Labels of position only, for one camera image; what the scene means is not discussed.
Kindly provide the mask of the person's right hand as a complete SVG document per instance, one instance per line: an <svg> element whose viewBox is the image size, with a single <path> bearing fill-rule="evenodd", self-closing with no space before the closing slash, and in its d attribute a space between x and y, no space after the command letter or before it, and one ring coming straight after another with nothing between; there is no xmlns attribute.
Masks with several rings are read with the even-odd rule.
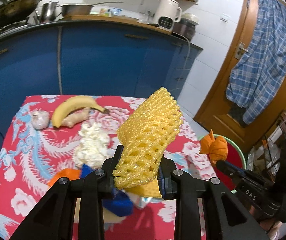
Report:
<svg viewBox="0 0 286 240"><path fill-rule="evenodd" d="M279 229L282 227L283 223L276 220L275 218L263 220L259 223L261 228L266 232L270 240L278 239Z"/></svg>

